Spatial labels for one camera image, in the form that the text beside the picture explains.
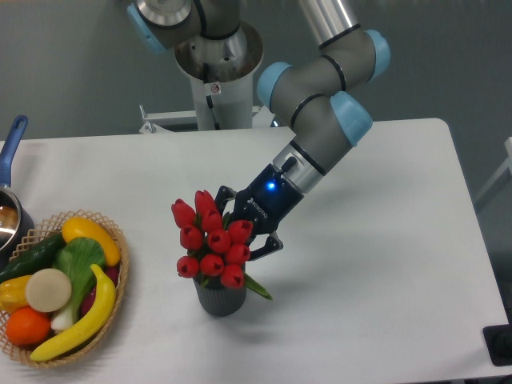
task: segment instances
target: fruit basket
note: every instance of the fruit basket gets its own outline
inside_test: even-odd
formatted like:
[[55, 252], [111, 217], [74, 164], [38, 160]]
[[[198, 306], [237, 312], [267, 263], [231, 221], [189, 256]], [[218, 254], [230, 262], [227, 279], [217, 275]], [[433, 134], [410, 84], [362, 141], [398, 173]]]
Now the fruit basket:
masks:
[[85, 210], [63, 212], [60, 214], [53, 215], [49, 219], [43, 220], [42, 223], [37, 224], [35, 228], [33, 230], [30, 230], [27, 236], [25, 236], [22, 239], [22, 242], [18, 244], [10, 260], [18, 257], [20, 253], [22, 253], [24, 250], [29, 249], [33, 244], [36, 244], [43, 240], [44, 238], [47, 238], [52, 234], [59, 232], [64, 222], [66, 222], [66, 220], [72, 217], [88, 218], [96, 222], [104, 230], [106, 230], [106, 232], [112, 237], [117, 247], [119, 248], [121, 254], [121, 261], [119, 263], [119, 276], [114, 308], [105, 325], [91, 339], [89, 339], [86, 343], [80, 345], [79, 347], [71, 350], [69, 353], [61, 355], [47, 362], [35, 362], [32, 359], [30, 359], [30, 354], [34, 350], [33, 347], [18, 347], [9, 341], [9, 339], [6, 336], [6, 323], [7, 320], [9, 319], [9, 314], [3, 310], [0, 311], [0, 349], [4, 354], [9, 355], [11, 360], [20, 362], [25, 366], [30, 366], [33, 368], [54, 368], [57, 366], [63, 366], [65, 364], [75, 362], [82, 358], [84, 355], [91, 352], [92, 349], [94, 349], [100, 343], [100, 341], [105, 336], [106, 332], [112, 326], [114, 319], [118, 314], [119, 307], [124, 296], [126, 282], [128, 279], [128, 270], [130, 266], [126, 239], [124, 237], [122, 230], [120, 230], [112, 220], [98, 212], [91, 212]]

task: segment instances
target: artificial tulip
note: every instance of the artificial tulip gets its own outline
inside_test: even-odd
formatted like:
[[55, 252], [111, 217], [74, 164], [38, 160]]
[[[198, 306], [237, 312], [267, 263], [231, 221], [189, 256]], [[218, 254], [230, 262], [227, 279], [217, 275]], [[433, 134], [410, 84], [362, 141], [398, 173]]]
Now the artificial tulip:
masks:
[[208, 235], [206, 242], [216, 254], [223, 254], [231, 248], [230, 236], [224, 230], [214, 230]]
[[202, 232], [195, 226], [184, 226], [179, 233], [179, 242], [187, 250], [199, 250], [202, 247]]
[[249, 258], [249, 247], [244, 244], [233, 244], [224, 256], [226, 264], [237, 264], [239, 266], [243, 266]]
[[233, 244], [245, 244], [253, 230], [253, 223], [248, 220], [232, 222], [227, 230]]
[[195, 209], [203, 217], [208, 210], [218, 210], [214, 198], [207, 190], [198, 190], [195, 193]]
[[199, 263], [199, 269], [206, 276], [219, 276], [224, 271], [224, 260], [218, 254], [207, 254]]
[[176, 203], [170, 206], [173, 211], [174, 221], [178, 228], [184, 226], [191, 226], [194, 224], [195, 211], [194, 208], [189, 206], [186, 202], [180, 198], [176, 200]]
[[195, 278], [199, 273], [199, 262], [191, 256], [183, 256], [177, 263], [178, 274], [183, 278]]
[[225, 266], [221, 273], [221, 284], [227, 288], [242, 288], [244, 284], [242, 268], [236, 264]]
[[222, 229], [222, 216], [218, 210], [207, 210], [201, 219], [201, 228], [208, 234]]

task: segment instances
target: bok choy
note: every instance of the bok choy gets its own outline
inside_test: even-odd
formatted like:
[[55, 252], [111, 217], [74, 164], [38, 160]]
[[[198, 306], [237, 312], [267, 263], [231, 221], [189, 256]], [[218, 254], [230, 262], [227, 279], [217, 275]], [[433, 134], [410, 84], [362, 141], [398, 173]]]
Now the bok choy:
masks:
[[92, 264], [105, 267], [103, 248], [92, 238], [71, 240], [55, 257], [54, 268], [70, 278], [72, 287], [70, 300], [52, 317], [51, 327], [55, 332], [62, 332], [78, 321], [80, 305], [96, 283]]

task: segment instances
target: gray wall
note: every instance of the gray wall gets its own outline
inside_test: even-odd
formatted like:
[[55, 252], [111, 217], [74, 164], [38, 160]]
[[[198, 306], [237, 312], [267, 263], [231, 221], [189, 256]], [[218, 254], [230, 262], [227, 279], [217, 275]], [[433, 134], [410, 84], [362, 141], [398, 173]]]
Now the gray wall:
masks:
[[[317, 55], [296, 0], [245, 0], [261, 33], [264, 63], [300, 66]], [[470, 193], [505, 159], [512, 136], [510, 1], [358, 1], [365, 28], [388, 39], [391, 67], [352, 92], [374, 120], [444, 119]], [[0, 140], [14, 116], [26, 138], [135, 134], [146, 112], [191, 110], [172, 53], [153, 56], [126, 17], [124, 0], [0, 2]], [[479, 215], [498, 275], [512, 281], [512, 186]]]

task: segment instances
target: flower pot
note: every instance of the flower pot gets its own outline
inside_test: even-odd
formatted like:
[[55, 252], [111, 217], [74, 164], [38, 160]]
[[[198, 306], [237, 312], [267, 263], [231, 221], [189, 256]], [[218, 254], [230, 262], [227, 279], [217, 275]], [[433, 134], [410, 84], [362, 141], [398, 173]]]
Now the flower pot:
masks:
[[224, 287], [218, 279], [213, 279], [206, 286], [194, 279], [202, 308], [213, 316], [224, 317], [233, 314], [242, 307], [246, 300], [247, 288], [236, 290]]

